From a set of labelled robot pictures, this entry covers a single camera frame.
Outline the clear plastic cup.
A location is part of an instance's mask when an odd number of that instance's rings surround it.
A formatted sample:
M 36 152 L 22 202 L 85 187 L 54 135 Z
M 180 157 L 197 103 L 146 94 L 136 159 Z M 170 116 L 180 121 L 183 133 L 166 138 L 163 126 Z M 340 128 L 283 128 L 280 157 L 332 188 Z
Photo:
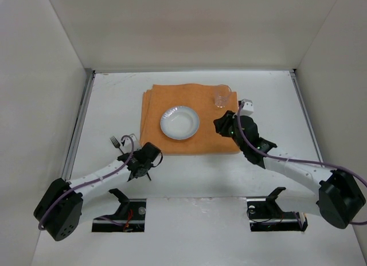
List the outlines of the clear plastic cup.
M 214 87 L 214 104 L 218 108 L 224 108 L 232 95 L 230 86 L 220 84 Z

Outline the white bowl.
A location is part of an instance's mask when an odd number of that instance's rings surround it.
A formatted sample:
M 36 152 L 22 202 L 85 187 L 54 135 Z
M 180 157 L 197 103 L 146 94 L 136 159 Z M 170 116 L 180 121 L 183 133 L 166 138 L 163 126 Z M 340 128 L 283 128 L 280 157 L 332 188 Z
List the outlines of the white bowl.
M 186 140 L 196 134 L 200 118 L 195 110 L 187 106 L 174 106 L 165 111 L 160 119 L 164 135 L 173 140 Z

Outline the orange cloth placemat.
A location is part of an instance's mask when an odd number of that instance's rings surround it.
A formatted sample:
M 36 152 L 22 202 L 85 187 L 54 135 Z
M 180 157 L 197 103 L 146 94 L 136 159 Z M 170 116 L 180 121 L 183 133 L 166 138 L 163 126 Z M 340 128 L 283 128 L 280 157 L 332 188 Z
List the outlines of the orange cloth placemat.
M 213 121 L 227 110 L 238 110 L 237 93 L 233 92 L 227 105 L 214 104 L 214 85 L 180 84 L 156 85 L 143 94 L 140 121 L 140 145 L 150 142 L 165 155 L 200 155 L 238 153 L 240 150 L 230 138 L 216 133 Z M 162 115 L 170 108 L 182 105 L 192 108 L 199 117 L 198 131 L 189 139 L 174 140 L 160 128 Z

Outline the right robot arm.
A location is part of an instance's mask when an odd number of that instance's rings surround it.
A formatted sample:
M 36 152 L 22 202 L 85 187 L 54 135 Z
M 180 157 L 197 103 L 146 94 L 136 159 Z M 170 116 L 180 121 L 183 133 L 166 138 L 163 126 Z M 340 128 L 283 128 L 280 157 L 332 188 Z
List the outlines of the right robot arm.
M 303 185 L 316 197 L 316 212 L 329 224 L 345 229 L 366 204 L 358 176 L 338 166 L 291 157 L 259 135 L 249 116 L 227 111 L 213 122 L 216 133 L 231 138 L 253 165 L 274 171 Z

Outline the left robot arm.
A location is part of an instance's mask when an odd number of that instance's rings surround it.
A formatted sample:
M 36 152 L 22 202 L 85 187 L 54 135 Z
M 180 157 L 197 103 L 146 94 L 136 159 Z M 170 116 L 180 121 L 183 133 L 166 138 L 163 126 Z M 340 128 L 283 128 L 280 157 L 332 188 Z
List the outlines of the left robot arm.
M 78 224 L 99 218 L 120 226 L 124 232 L 131 231 L 130 221 L 139 213 L 118 186 L 148 175 L 156 166 L 154 161 L 162 159 L 162 151 L 148 142 L 92 174 L 71 181 L 54 180 L 33 213 L 39 230 L 61 241 Z

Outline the black plastic fork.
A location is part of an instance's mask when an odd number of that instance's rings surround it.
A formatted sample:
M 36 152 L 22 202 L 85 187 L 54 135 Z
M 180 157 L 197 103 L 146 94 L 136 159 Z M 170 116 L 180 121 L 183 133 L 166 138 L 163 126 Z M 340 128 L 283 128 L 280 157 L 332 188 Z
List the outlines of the black plastic fork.
M 110 137 L 110 141 L 111 141 L 112 145 L 113 145 L 116 149 L 118 149 L 122 154 L 124 154 L 124 151 L 121 149 L 121 144 L 120 144 L 120 142 L 119 142 L 119 141 L 118 141 L 114 136 Z

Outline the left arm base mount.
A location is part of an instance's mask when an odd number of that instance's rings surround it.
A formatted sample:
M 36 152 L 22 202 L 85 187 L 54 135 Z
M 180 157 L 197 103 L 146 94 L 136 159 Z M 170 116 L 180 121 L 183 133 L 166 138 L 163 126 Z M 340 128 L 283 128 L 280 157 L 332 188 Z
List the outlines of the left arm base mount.
M 94 233 L 142 233 L 145 231 L 147 199 L 130 199 L 112 215 L 95 218 Z

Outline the left aluminium frame rail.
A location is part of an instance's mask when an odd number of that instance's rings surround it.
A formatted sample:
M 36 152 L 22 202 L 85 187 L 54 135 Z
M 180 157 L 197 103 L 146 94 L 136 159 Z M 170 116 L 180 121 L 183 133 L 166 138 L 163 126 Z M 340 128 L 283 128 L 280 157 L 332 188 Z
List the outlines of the left aluminium frame rail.
M 73 167 L 75 164 L 77 149 L 80 142 L 81 133 L 83 130 L 83 125 L 85 121 L 85 116 L 87 114 L 87 109 L 89 105 L 89 100 L 91 97 L 92 87 L 95 79 L 95 70 L 91 68 L 85 69 L 86 80 L 83 88 L 83 93 L 80 99 L 79 108 L 72 131 L 71 141 L 68 146 L 67 156 L 65 159 L 64 167 L 61 173 L 61 178 L 64 180 L 69 180 L 72 176 Z

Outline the aluminium frame rail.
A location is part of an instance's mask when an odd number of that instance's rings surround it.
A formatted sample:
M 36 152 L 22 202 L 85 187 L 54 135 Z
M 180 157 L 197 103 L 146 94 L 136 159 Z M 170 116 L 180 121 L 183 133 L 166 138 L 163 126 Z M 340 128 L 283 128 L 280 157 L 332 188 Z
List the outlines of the aluminium frame rail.
M 317 139 L 315 137 L 315 133 L 314 133 L 314 130 L 313 130 L 313 127 L 312 127 L 312 124 L 311 124 L 311 121 L 310 121 L 310 118 L 309 118 L 309 115 L 308 115 L 308 112 L 307 112 L 307 108 L 306 108 L 306 105 L 304 103 L 302 93 L 300 91 L 300 87 L 299 87 L 297 76 L 296 76 L 296 69 L 291 69 L 289 71 L 289 73 L 290 73 L 290 76 L 291 76 L 291 79 L 292 79 L 292 82 L 293 82 L 293 85 L 294 85 L 294 88 L 295 88 L 300 106 L 302 108 L 302 112 L 303 112 L 304 118 L 306 120 L 306 124 L 307 124 L 308 130 L 309 130 L 311 139 L 313 141 L 313 146 L 314 146 L 315 151 L 317 153 L 318 160 L 323 161 L 322 154 L 321 154 L 321 151 L 319 149 L 319 145 L 318 145 Z
M 91 68 L 85 69 L 86 80 L 83 88 L 83 93 L 80 99 L 79 108 L 72 131 L 71 141 L 68 146 L 67 156 L 65 159 L 64 167 L 61 173 L 61 178 L 64 180 L 69 180 L 72 176 L 73 167 L 75 164 L 77 149 L 80 142 L 81 133 L 83 130 L 83 125 L 85 121 L 85 116 L 87 114 L 87 109 L 89 105 L 89 100 L 91 97 L 92 87 L 95 79 L 95 70 Z

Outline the right aluminium frame rail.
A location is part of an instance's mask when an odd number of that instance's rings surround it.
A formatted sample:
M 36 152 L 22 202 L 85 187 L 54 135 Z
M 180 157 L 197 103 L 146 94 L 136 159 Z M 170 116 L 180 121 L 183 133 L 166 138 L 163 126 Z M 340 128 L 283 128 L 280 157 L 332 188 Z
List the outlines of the right aluminium frame rail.
M 306 120 L 306 124 L 307 124 L 308 130 L 309 130 L 311 139 L 313 141 L 313 146 L 314 146 L 315 151 L 317 153 L 318 160 L 323 161 L 322 154 L 321 154 L 321 151 L 319 149 L 319 145 L 318 145 L 317 139 L 315 137 L 315 133 L 314 133 L 314 130 L 313 130 L 313 127 L 312 127 L 312 124 L 311 124 L 311 121 L 310 121 L 310 118 L 309 118 L 309 115 L 308 115 L 308 112 L 307 112 L 307 108 L 306 108 L 306 105 L 304 103 L 302 93 L 300 91 L 300 87 L 299 87 L 297 76 L 296 76 L 296 69 L 291 69 L 289 71 L 289 73 L 290 73 L 290 76 L 291 76 L 291 79 L 292 79 L 292 82 L 293 82 L 293 85 L 294 85 L 294 88 L 295 88 L 300 106 L 302 108 L 302 112 L 303 112 L 304 118 Z

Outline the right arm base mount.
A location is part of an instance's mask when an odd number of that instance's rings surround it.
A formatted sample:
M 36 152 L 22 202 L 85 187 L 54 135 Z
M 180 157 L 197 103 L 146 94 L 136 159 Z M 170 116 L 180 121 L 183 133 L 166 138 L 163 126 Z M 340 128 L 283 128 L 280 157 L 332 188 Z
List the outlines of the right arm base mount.
M 306 216 L 282 211 L 274 198 L 251 197 L 246 202 L 251 232 L 305 232 L 308 228 Z

